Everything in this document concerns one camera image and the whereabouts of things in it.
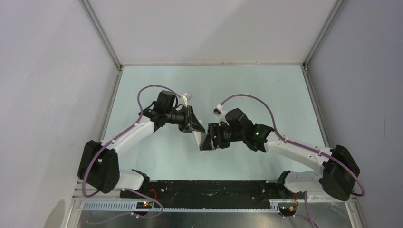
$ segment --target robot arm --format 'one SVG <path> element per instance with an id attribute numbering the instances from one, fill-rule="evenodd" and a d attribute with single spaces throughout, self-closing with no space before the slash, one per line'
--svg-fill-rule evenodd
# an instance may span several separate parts
<path id="1" fill-rule="evenodd" d="M 323 156 L 327 154 L 338 159 L 358 176 L 360 170 L 345 147 L 320 147 L 287 138 L 285 135 L 282 136 L 285 138 L 283 140 L 272 127 L 253 124 L 238 108 L 227 112 L 218 105 L 214 114 L 218 116 L 219 122 L 208 125 L 208 131 L 200 145 L 201 151 L 224 149 L 232 142 L 242 141 L 253 151 L 279 154 L 313 170 L 300 173 L 284 171 L 277 184 L 286 195 L 301 191 L 326 192 L 338 200 L 349 199 L 355 184 L 354 178 L 340 165 Z M 315 148 L 320 152 L 315 153 L 307 148 Z"/>
<path id="2" fill-rule="evenodd" d="M 100 154 L 97 161 L 91 167 L 87 183 L 108 193 L 114 188 L 128 188 L 138 190 L 143 181 L 149 179 L 144 173 L 137 170 L 119 169 L 119 160 L 140 140 L 163 127 L 166 123 L 176 124 L 184 133 L 200 134 L 205 132 L 201 123 L 193 113 L 192 106 L 187 101 L 192 95 L 187 93 L 176 100 L 176 95 L 169 91 L 162 91 L 158 98 L 151 104 L 152 108 L 144 109 L 143 116 L 138 123 L 130 125 L 117 139 L 106 139 L 101 142 L 89 141 L 85 147 L 78 169 L 78 177 L 84 178 L 85 172 L 94 155 L 108 142 L 112 141 Z"/>

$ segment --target cable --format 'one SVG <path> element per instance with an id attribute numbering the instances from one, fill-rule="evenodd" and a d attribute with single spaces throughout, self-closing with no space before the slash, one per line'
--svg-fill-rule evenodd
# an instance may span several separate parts
<path id="1" fill-rule="evenodd" d="M 178 107 L 179 104 L 179 99 L 177 96 L 175 96 L 175 104 L 173 105 L 173 108 L 176 109 L 176 107 Z"/>
<path id="2" fill-rule="evenodd" d="M 180 106 L 184 107 L 183 104 L 178 104 L 174 109 L 178 109 Z"/>
<path id="3" fill-rule="evenodd" d="M 150 189 L 150 191 L 154 192 L 154 200 L 157 199 L 157 192 L 155 191 L 155 189 Z"/>
<path id="4" fill-rule="evenodd" d="M 309 212 L 309 209 L 308 209 L 307 192 L 306 191 L 304 191 L 304 202 L 305 202 L 305 209 L 307 210 L 309 221 L 311 222 L 312 227 L 315 227 L 315 223 L 312 220 L 311 213 Z"/>
<path id="5" fill-rule="evenodd" d="M 151 102 L 150 106 L 146 107 L 145 109 L 151 108 L 151 106 L 153 106 L 154 104 L 155 104 L 155 101 Z"/>
<path id="6" fill-rule="evenodd" d="M 177 94 L 175 91 L 171 90 L 171 89 L 168 88 L 168 87 L 162 86 L 162 85 L 148 85 L 148 86 L 142 88 L 142 89 L 138 92 L 138 94 L 137 94 L 137 103 L 138 103 L 138 105 L 139 105 L 139 107 L 140 107 L 140 115 L 139 115 L 139 117 L 137 118 L 137 120 L 135 121 L 134 124 L 130 125 L 130 126 L 129 126 L 128 128 L 126 128 L 126 129 L 124 129 L 121 133 L 119 133 L 117 136 L 115 136 L 112 140 L 117 140 L 117 139 L 119 139 L 120 137 L 122 137 L 122 136 L 123 136 L 124 134 L 126 134 L 128 131 L 130 131 L 131 129 L 133 129 L 133 128 L 135 127 L 135 124 L 137 124 L 137 123 L 141 120 L 141 118 L 142 118 L 142 116 L 143 116 L 143 107 L 141 106 L 141 103 L 140 103 L 140 94 L 141 94 L 142 91 L 144 91 L 145 89 L 150 88 L 150 87 L 164 88 L 164 89 L 167 89 L 167 90 L 169 90 L 169 91 L 175 93 L 176 96 L 179 96 L 179 94 Z M 92 158 L 91 162 L 89 163 L 89 165 L 88 165 L 88 167 L 87 167 L 87 170 L 86 170 L 86 172 L 85 172 L 85 174 L 84 174 L 84 178 L 83 178 L 83 185 L 82 185 L 82 188 L 81 188 L 81 191 L 83 192 L 83 196 L 84 196 L 85 198 L 93 197 L 94 195 L 96 195 L 96 194 L 99 192 L 99 190 L 97 190 L 97 191 L 93 192 L 92 194 L 89 194 L 89 195 L 88 195 L 88 194 L 86 193 L 86 183 L 87 183 L 87 179 L 88 179 L 89 172 L 90 172 L 92 166 L 94 165 L 95 161 L 97 160 L 97 158 L 99 157 L 99 155 L 102 153 L 102 151 L 104 151 L 105 148 L 108 147 L 108 146 L 112 143 L 112 140 L 110 140 L 109 142 L 105 143 L 105 145 L 94 155 L 94 157 Z"/>
<path id="7" fill-rule="evenodd" d="M 299 202 L 298 202 L 298 198 L 297 198 L 297 194 L 294 193 L 294 195 L 292 196 L 292 199 L 294 200 L 294 207 L 297 208 L 299 206 Z"/>
<path id="8" fill-rule="evenodd" d="M 125 189 L 125 190 L 130 191 L 130 192 L 132 192 L 132 193 L 134 193 L 134 194 L 137 194 L 138 196 L 141 196 L 141 197 L 143 197 L 143 198 L 145 198 L 145 199 L 148 199 L 148 200 L 151 200 L 151 201 L 155 202 L 156 204 L 158 204 L 158 206 L 160 206 L 161 211 L 158 212 L 158 214 L 152 215 L 152 216 L 139 215 L 139 214 L 136 214 L 136 213 L 134 213 L 134 212 L 125 212 L 125 213 L 122 213 L 122 214 L 118 214 L 118 215 L 116 215 L 116 216 L 113 216 L 113 217 L 111 217 L 111 218 L 108 218 L 107 220 L 104 220 L 104 221 L 100 221 L 100 222 L 90 222 L 90 221 L 87 221 L 87 223 L 90 224 L 90 225 L 101 225 L 101 224 L 105 224 L 105 223 L 107 223 L 107 222 L 109 222 L 109 221 L 111 221 L 111 220 L 114 220 L 114 219 L 116 219 L 116 218 L 118 218 L 118 217 L 125 216 L 125 215 L 136 215 L 136 217 L 151 219 L 151 218 L 155 218 L 155 217 L 157 217 L 157 216 L 159 216 L 159 215 L 162 214 L 162 212 L 163 212 L 163 206 L 162 206 L 162 204 L 161 204 L 160 202 L 158 202 L 156 199 L 153 199 L 153 198 L 151 198 L 151 197 L 148 197 L 148 196 L 146 196 L 146 195 L 143 195 L 143 194 L 141 194 L 141 193 L 139 193 L 139 192 L 137 192 L 137 191 L 135 191 L 135 190 L 133 190 L 133 189 Z"/>
<path id="9" fill-rule="evenodd" d="M 288 219 L 292 219 L 292 218 L 301 218 L 301 219 L 305 219 L 306 221 L 310 222 L 309 218 L 306 217 L 306 216 L 303 216 L 303 215 L 284 216 L 281 212 L 279 213 L 279 215 L 280 215 L 281 217 L 285 217 L 285 218 L 288 218 Z M 315 228 L 319 228 L 319 226 L 318 226 L 315 222 L 314 222 L 314 227 L 315 227 Z"/>
<path id="10" fill-rule="evenodd" d="M 226 103 L 226 102 L 227 102 L 228 100 L 230 100 L 231 98 L 234 98 L 234 97 L 237 97 L 237 96 L 245 96 L 245 97 L 253 98 L 253 99 L 259 101 L 260 103 L 262 103 L 262 104 L 266 107 L 266 109 L 269 111 L 269 113 L 270 113 L 271 121 L 273 122 L 273 128 L 274 128 L 275 134 L 276 134 L 282 141 L 286 141 L 285 135 L 281 135 L 280 132 L 278 132 L 278 129 L 277 129 L 277 127 L 276 127 L 276 122 L 274 121 L 274 115 L 273 115 L 272 111 L 270 110 L 269 106 L 268 106 L 266 103 L 264 103 L 262 100 L 260 100 L 259 98 L 255 97 L 255 96 L 252 96 L 252 95 L 248 95 L 248 94 L 235 94 L 235 95 L 232 95 L 232 96 L 228 97 L 227 99 L 225 99 L 223 102 L 221 102 L 220 105 L 223 105 L 224 103 Z M 287 140 L 287 143 L 290 143 L 290 144 L 293 144 L 293 145 L 295 145 L 295 146 L 298 146 L 298 147 L 301 147 L 301 148 L 310 150 L 310 151 L 312 151 L 312 152 L 314 152 L 314 153 L 320 154 L 320 150 L 315 149 L 315 148 L 312 148 L 312 147 L 310 147 L 310 146 L 307 146 L 307 145 L 304 145 L 304 144 L 300 144 L 300 143 L 295 142 L 295 141 L 292 141 L 292 140 Z M 323 155 L 323 156 L 325 156 L 326 158 L 331 159 L 331 160 L 333 160 L 334 162 L 336 162 L 337 164 L 339 164 L 341 167 L 343 167 L 343 168 L 354 178 L 354 180 L 355 180 L 355 181 L 357 182 L 357 184 L 360 186 L 362 193 L 354 193 L 354 192 L 353 192 L 353 193 L 351 193 L 352 195 L 355 195 L 355 196 L 364 196 L 364 195 L 366 194 L 366 191 L 365 191 L 365 188 L 364 188 L 364 185 L 362 184 L 362 182 L 358 179 L 358 177 L 357 177 L 347 166 L 345 166 L 341 161 L 337 160 L 336 158 L 334 158 L 334 157 L 332 157 L 332 156 L 330 156 L 330 155 L 328 155 L 328 154 L 326 154 L 326 153 L 321 153 L 321 155 Z"/>

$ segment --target light blue floor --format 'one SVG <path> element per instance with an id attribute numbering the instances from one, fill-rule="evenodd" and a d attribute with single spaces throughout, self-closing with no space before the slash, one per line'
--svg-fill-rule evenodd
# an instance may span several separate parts
<path id="1" fill-rule="evenodd" d="M 250 94 L 272 109 L 280 132 L 323 146 L 319 126 L 300 66 L 127 66 L 124 68 L 106 130 L 114 136 L 137 118 L 137 93 L 159 84 L 179 94 L 190 92 L 196 116 L 216 122 L 215 106 L 233 94 Z M 159 88 L 141 95 L 143 107 L 157 99 Z M 257 124 L 272 126 L 270 115 L 259 102 L 246 97 L 228 101 L 224 108 L 240 108 Z M 288 158 L 250 151 L 241 142 L 224 150 L 200 153 L 193 134 L 166 125 L 138 143 L 119 161 L 123 169 L 136 169 L 154 180 L 277 180 L 284 170 L 309 168 Z"/>

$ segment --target enclosure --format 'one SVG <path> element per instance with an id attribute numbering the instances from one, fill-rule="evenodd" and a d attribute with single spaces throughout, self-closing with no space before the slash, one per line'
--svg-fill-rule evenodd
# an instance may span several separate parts
<path id="1" fill-rule="evenodd" d="M 154 84 L 190 92 L 204 127 L 216 121 L 217 104 L 249 94 L 270 106 L 287 136 L 346 146 L 367 195 L 342 202 L 309 192 L 313 221 L 321 228 L 399 227 L 400 1 L 1 5 L 3 227 L 94 227 L 91 222 L 142 211 L 134 205 L 143 199 L 121 199 L 121 189 L 84 198 L 77 170 L 86 142 L 113 137 L 135 121 L 138 91 Z M 159 92 L 145 90 L 141 104 L 148 106 Z M 265 107 L 249 98 L 225 107 L 272 124 Z M 139 142 L 119 165 L 172 182 L 274 183 L 283 171 L 311 170 L 240 142 L 200 153 L 193 135 L 172 125 Z M 297 214 L 305 216 L 304 200 L 298 201 Z M 157 218 L 121 216 L 99 227 L 311 227 L 278 215 L 292 202 L 271 198 L 262 209 L 167 207 Z"/>

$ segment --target purple cable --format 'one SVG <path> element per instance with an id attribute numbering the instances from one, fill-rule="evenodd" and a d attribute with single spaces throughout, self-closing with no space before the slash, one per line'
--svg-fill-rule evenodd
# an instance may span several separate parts
<path id="1" fill-rule="evenodd" d="M 153 198 L 151 198 L 151 197 L 148 197 L 148 196 L 146 196 L 146 195 L 143 195 L 143 194 L 141 194 L 141 193 L 139 193 L 139 192 L 137 192 L 137 191 L 135 191 L 135 190 L 133 190 L 133 189 L 125 189 L 125 190 L 131 191 L 132 193 L 137 194 L 137 195 L 139 195 L 139 196 L 141 196 L 141 197 L 143 197 L 143 198 L 145 198 L 145 199 L 151 200 L 151 201 L 155 202 L 156 204 L 158 204 L 158 206 L 160 206 L 160 208 L 161 208 L 161 211 L 158 212 L 158 214 L 156 214 L 156 215 L 146 216 L 146 215 L 139 215 L 139 214 L 136 214 L 136 213 L 134 213 L 134 212 L 133 212 L 133 215 L 136 215 L 136 216 L 142 217 L 142 218 L 146 218 L 146 219 L 150 219 L 150 218 L 155 218 L 155 217 L 157 217 L 157 216 L 159 216 L 159 215 L 162 214 L 162 212 L 163 212 L 163 206 L 162 206 L 162 204 L 161 204 L 160 202 L 158 202 L 156 199 L 153 199 Z M 125 216 L 125 215 L 132 215 L 132 212 L 125 212 L 125 213 L 122 213 L 122 214 L 118 214 L 118 215 L 116 215 L 116 216 L 113 216 L 112 218 L 108 218 L 107 220 L 100 221 L 100 222 L 89 222 L 89 221 L 87 221 L 87 223 L 90 224 L 90 225 L 101 225 L 101 224 L 107 223 L 107 222 L 109 222 L 109 221 L 111 221 L 111 220 L 114 220 L 114 219 L 116 219 L 116 218 L 118 218 L 118 217 Z"/>
<path id="2" fill-rule="evenodd" d="M 308 214 L 309 221 L 311 222 L 312 227 L 315 227 L 315 223 L 312 220 L 311 213 L 309 212 L 309 209 L 308 209 L 307 192 L 306 191 L 304 191 L 304 202 L 305 202 L 305 209 L 307 209 L 307 214 Z"/>
<path id="3" fill-rule="evenodd" d="M 288 219 L 292 219 L 294 218 L 294 216 L 284 216 L 285 218 Z M 295 215 L 295 218 L 301 218 L 301 219 L 305 219 L 306 221 L 310 222 L 309 218 L 303 215 Z M 319 226 L 314 222 L 314 225 L 316 228 L 319 228 Z"/>
<path id="4" fill-rule="evenodd" d="M 282 141 L 285 141 L 285 140 L 286 140 L 286 138 L 284 137 L 284 135 L 281 135 L 280 132 L 278 132 L 278 129 L 277 129 L 277 127 L 276 127 L 276 122 L 274 121 L 274 115 L 273 115 L 272 111 L 270 110 L 269 106 L 268 106 L 266 103 L 264 103 L 262 100 L 260 100 L 259 98 L 255 97 L 255 96 L 252 96 L 252 95 L 248 95 L 248 94 L 235 94 L 235 95 L 232 95 L 232 96 L 228 97 L 227 99 L 225 99 L 223 102 L 221 102 L 220 105 L 223 105 L 224 103 L 226 103 L 226 102 L 227 102 L 228 100 L 230 100 L 231 98 L 234 98 L 234 97 L 237 97 L 237 96 L 250 97 L 250 98 L 253 98 L 253 99 L 259 101 L 260 103 L 262 103 L 262 104 L 266 107 L 266 109 L 269 111 L 269 113 L 270 113 L 271 121 L 273 122 L 274 132 L 276 133 L 276 135 L 277 135 Z M 298 147 L 301 147 L 301 148 L 310 150 L 310 151 L 312 151 L 312 152 L 314 152 L 314 153 L 317 153 L 317 154 L 320 153 L 320 150 L 318 150 L 318 149 L 309 147 L 309 146 L 304 145 L 304 144 L 300 144 L 300 143 L 295 142 L 295 141 L 292 141 L 292 140 L 287 140 L 287 143 L 290 143 L 290 144 L 293 144 L 293 145 L 295 145 L 295 146 L 298 146 Z M 354 178 L 354 180 L 355 180 L 355 181 L 357 182 L 357 184 L 360 186 L 362 193 L 354 193 L 354 192 L 353 192 L 352 195 L 355 195 L 355 196 L 364 196 L 364 195 L 366 194 L 366 191 L 365 191 L 365 188 L 364 188 L 364 185 L 362 184 L 362 182 L 358 179 L 358 177 L 357 177 L 347 166 L 345 166 L 342 162 L 340 162 L 339 160 L 337 160 L 336 158 L 334 158 L 334 157 L 332 157 L 332 156 L 330 156 L 330 155 L 328 155 L 328 154 L 322 153 L 321 155 L 323 155 L 323 156 L 325 156 L 325 157 L 327 157 L 327 158 L 333 160 L 333 161 L 336 162 L 337 164 L 339 164 L 341 167 L 343 167 L 343 168 Z"/>
<path id="5" fill-rule="evenodd" d="M 137 94 L 137 102 L 138 102 L 139 107 L 140 107 L 140 115 L 139 115 L 138 119 L 135 121 L 134 124 L 130 125 L 128 128 L 126 128 L 125 130 L 123 130 L 122 132 L 120 132 L 120 133 L 119 133 L 117 136 L 115 136 L 112 140 L 117 140 L 118 138 L 122 137 L 122 135 L 126 134 L 128 131 L 130 131 L 132 128 L 134 128 L 135 124 L 138 123 L 138 122 L 141 120 L 141 118 L 142 118 L 142 116 L 143 116 L 143 107 L 141 106 L 141 103 L 140 103 L 140 94 L 141 94 L 141 92 L 142 92 L 143 90 L 145 90 L 145 89 L 147 89 L 147 88 L 150 88 L 150 87 L 164 88 L 164 89 L 167 89 L 167 90 L 169 90 L 169 91 L 175 93 L 177 97 L 180 97 L 179 94 L 177 94 L 175 91 L 171 90 L 171 89 L 168 88 L 168 87 L 162 86 L 162 85 L 148 85 L 148 86 L 142 88 L 142 89 L 138 92 L 138 94 Z M 85 198 L 93 197 L 94 195 L 96 195 L 96 194 L 99 192 L 99 190 L 97 190 L 97 191 L 91 193 L 90 195 L 87 195 L 87 193 L 86 193 L 86 183 L 87 183 L 87 179 L 88 179 L 89 172 L 90 172 L 92 166 L 94 165 L 95 161 L 97 160 L 97 158 L 99 157 L 99 155 L 102 153 L 102 151 L 104 151 L 105 148 L 108 147 L 108 146 L 112 143 L 112 140 L 110 140 L 109 142 L 107 142 L 107 143 L 94 155 L 94 157 L 92 158 L 91 162 L 89 163 L 89 165 L 88 165 L 88 167 L 87 167 L 87 170 L 86 170 L 86 172 L 85 172 L 85 174 L 84 174 L 84 178 L 83 178 L 83 185 L 82 185 L 82 188 L 81 188 L 81 191 L 83 192 L 83 196 L 84 196 Z"/>

